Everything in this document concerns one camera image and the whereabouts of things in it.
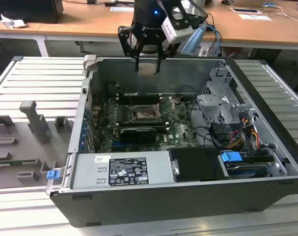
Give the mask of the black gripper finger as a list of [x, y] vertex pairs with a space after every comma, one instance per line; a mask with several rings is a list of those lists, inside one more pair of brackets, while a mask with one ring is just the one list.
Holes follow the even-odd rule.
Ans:
[[160, 72], [161, 62], [166, 58], [173, 58], [180, 46], [180, 43], [170, 44], [166, 51], [163, 50], [162, 43], [157, 44], [158, 61], [156, 65], [156, 74]]
[[[131, 36], [135, 36], [137, 39], [136, 46], [129, 45], [128, 40]], [[139, 71], [139, 57], [144, 46], [147, 45], [149, 36], [142, 25], [132, 25], [130, 27], [120, 26], [118, 28], [118, 37], [126, 57], [130, 57], [135, 60], [135, 71]]]

